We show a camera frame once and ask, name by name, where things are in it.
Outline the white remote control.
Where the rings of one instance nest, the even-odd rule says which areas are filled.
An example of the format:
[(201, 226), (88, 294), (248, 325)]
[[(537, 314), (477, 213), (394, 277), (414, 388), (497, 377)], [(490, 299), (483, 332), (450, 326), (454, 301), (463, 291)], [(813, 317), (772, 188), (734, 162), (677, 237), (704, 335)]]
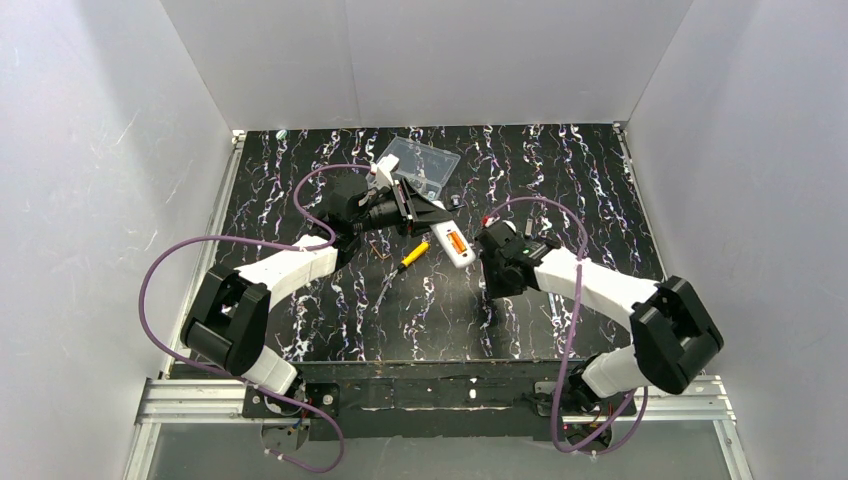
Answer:
[(477, 259), (473, 247), (454, 220), (434, 224), (430, 230), (454, 267), (464, 269)]

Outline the orange battery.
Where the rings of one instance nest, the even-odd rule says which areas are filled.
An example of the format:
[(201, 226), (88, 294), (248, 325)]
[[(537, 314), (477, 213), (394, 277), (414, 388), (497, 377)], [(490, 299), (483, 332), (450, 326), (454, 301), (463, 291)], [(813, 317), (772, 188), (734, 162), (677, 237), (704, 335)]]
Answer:
[(468, 244), (465, 238), (457, 231), (452, 231), (448, 234), (451, 245), (459, 257), (466, 257), (468, 252)]
[(449, 232), (447, 234), (447, 238), (450, 240), (453, 249), (458, 254), (462, 254), (466, 250), (464, 242), (461, 240), (459, 234), (456, 231)]

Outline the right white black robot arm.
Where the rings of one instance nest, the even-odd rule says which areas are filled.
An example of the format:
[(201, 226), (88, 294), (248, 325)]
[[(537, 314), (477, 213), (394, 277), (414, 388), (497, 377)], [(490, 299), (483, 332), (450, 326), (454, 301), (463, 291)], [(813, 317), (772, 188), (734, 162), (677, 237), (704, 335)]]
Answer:
[(681, 394), (724, 346), (694, 287), (681, 277), (628, 276), (581, 260), (552, 239), (519, 234), (508, 221), (483, 228), (475, 241), (491, 297), (528, 289), (566, 296), (630, 334), (630, 345), (594, 355), (568, 374), (573, 402), (596, 403), (645, 386)]

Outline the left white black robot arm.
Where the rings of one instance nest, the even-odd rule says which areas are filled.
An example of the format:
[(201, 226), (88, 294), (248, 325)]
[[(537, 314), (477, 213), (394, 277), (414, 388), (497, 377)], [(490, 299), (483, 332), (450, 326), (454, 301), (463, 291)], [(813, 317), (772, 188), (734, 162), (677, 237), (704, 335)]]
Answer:
[(365, 232), (393, 228), (419, 236), (451, 213), (404, 178), (371, 186), (360, 174), (330, 179), (318, 221), (290, 250), (239, 268), (216, 264), (203, 278), (180, 332), (182, 344), (233, 377), (286, 394), (296, 368), (266, 346), (274, 306), (314, 280), (345, 267)]

